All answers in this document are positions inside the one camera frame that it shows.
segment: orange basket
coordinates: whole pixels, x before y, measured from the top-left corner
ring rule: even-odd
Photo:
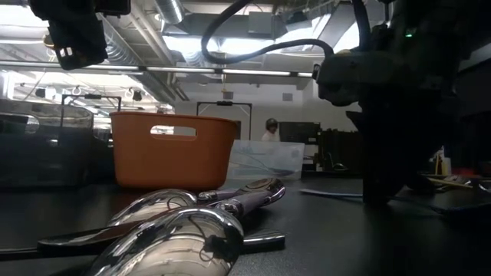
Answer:
[[[159,113],[112,113],[114,163],[120,186],[218,189],[236,136],[231,120]],[[192,127],[195,136],[152,134],[154,126]]]

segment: black countertop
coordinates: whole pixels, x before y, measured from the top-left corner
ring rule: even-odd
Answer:
[[[231,182],[226,187],[242,184]],[[282,200],[256,210],[244,221],[245,229],[284,232],[286,249],[243,255],[230,275],[491,274],[489,224],[452,223],[397,202],[386,209],[370,209],[356,200],[301,195],[298,190],[303,188],[360,192],[361,181],[305,179],[287,183]],[[102,227],[140,194],[108,185],[0,192],[0,248],[32,247],[43,237]],[[459,191],[420,200],[449,207],[476,199]],[[0,275],[79,275],[77,267],[92,259],[1,262]]]

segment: black table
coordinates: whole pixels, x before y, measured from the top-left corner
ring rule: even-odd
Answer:
[[[257,210],[244,223],[246,229],[283,231],[288,235],[286,249],[241,256],[231,275],[491,274],[491,226],[487,224],[447,222],[404,203],[370,209],[356,200],[298,193],[302,188],[360,192],[361,181],[356,179],[306,179],[287,183],[287,187],[285,198]],[[1,192],[0,248],[31,247],[49,235],[101,227],[137,196],[108,185],[70,191]],[[466,192],[449,192],[420,200],[451,206],[476,199]],[[92,259],[2,262],[0,275],[77,275],[79,270],[65,269]]]

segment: desk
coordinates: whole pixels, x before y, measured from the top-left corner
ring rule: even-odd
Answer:
[[[226,187],[241,186],[228,183]],[[392,202],[370,209],[357,201],[300,195],[299,189],[360,192],[356,179],[306,179],[286,183],[285,197],[257,210],[245,228],[287,234],[284,251],[243,255],[232,276],[490,275],[491,226],[454,225],[432,212]],[[0,248],[35,245],[39,238],[98,228],[138,194],[116,186],[71,191],[0,193]],[[421,199],[441,206],[465,204],[470,195],[451,192]],[[0,263],[0,275],[79,275],[64,269],[93,257]]]

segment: person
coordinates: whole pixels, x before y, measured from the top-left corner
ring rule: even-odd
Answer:
[[[261,138],[263,142],[279,142],[278,121],[269,118],[266,121],[266,133]]]

